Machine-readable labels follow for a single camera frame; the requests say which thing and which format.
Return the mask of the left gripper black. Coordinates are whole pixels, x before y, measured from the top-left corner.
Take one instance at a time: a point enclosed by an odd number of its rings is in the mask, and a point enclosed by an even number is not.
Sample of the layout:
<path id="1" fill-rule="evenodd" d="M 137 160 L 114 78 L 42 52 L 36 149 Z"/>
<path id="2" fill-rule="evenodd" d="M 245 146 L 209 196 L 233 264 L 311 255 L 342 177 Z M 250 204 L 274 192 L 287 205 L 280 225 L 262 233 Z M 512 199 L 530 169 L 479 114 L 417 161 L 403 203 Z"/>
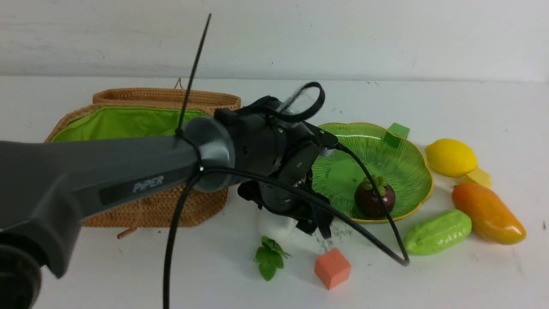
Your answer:
<path id="1" fill-rule="evenodd" d="M 233 183 L 239 183 L 239 196 L 260 209 L 295 219 L 296 229 L 307 235 L 318 231 L 330 239 L 334 216 L 328 198 L 312 189 L 312 166 L 317 157 L 329 156 L 339 141 L 307 121 L 284 125 L 281 120 L 289 116 L 277 113 L 280 103 L 265 96 L 238 110 L 214 112 L 232 139 L 235 169 L 262 176 L 255 180 L 235 175 Z"/>

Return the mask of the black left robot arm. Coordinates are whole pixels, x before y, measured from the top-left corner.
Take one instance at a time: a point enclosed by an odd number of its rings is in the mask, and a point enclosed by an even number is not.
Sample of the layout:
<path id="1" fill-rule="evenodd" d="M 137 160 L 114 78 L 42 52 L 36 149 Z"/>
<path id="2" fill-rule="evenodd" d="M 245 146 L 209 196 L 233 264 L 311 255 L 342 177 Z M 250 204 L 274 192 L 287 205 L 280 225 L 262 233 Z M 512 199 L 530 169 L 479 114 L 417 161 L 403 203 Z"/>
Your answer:
<path id="1" fill-rule="evenodd" d="M 170 224 L 163 300 L 169 281 L 177 217 L 190 190 L 238 193 L 271 213 L 296 219 L 305 233 L 331 237 L 327 198 L 312 192 L 312 165 L 338 140 L 307 120 L 305 111 L 263 97 L 237 111 L 194 118 L 172 136 L 63 143 L 1 143 L 1 307 L 30 309 L 41 288 L 41 267 L 60 278 L 88 217 L 186 184 Z"/>

